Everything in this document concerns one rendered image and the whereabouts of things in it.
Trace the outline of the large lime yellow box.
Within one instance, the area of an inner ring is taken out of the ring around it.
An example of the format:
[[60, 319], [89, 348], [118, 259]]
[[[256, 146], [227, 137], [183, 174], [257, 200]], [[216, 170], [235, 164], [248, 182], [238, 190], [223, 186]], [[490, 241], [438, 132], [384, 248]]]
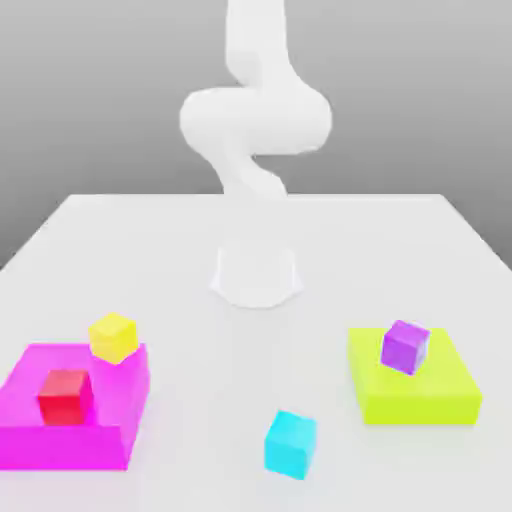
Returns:
[[431, 331], [425, 362], [409, 376], [380, 363], [383, 328], [348, 330], [347, 355], [363, 421], [374, 425], [473, 425], [482, 392], [448, 332]]

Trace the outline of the small cyan cube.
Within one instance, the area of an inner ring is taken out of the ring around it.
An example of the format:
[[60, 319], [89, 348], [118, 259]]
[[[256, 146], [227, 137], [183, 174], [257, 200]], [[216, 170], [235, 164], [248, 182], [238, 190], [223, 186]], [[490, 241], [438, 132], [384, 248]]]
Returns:
[[279, 410], [264, 440], [264, 467], [304, 480], [317, 445], [317, 422]]

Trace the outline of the large magenta box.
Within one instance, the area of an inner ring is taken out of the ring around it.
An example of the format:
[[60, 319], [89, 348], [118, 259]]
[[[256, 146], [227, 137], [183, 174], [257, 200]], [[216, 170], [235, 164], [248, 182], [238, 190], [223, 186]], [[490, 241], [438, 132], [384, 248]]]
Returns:
[[[85, 370], [93, 393], [79, 425], [47, 425], [37, 395], [55, 369]], [[125, 470], [150, 388], [141, 344], [118, 365], [87, 344], [33, 343], [0, 386], [0, 470]]]

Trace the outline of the small yellow cube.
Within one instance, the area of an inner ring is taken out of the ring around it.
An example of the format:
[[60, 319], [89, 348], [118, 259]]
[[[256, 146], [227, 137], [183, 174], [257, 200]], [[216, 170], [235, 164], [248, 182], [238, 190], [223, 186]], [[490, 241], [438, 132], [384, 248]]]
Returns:
[[118, 313], [109, 313], [88, 329], [92, 354], [118, 365], [139, 348], [136, 323]]

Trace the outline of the small red cube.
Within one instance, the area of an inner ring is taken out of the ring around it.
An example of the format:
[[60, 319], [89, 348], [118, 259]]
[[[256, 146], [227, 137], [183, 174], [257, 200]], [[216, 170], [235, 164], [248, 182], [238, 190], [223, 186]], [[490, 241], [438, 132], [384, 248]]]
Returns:
[[89, 373], [84, 369], [50, 370], [37, 401], [46, 425], [85, 424], [94, 401]]

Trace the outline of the small purple cube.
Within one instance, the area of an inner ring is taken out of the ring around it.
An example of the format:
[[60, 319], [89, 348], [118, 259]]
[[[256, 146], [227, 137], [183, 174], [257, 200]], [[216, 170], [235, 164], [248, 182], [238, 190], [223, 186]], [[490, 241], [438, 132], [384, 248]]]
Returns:
[[380, 362], [406, 375], [414, 375], [428, 352], [431, 331], [397, 320], [385, 333]]

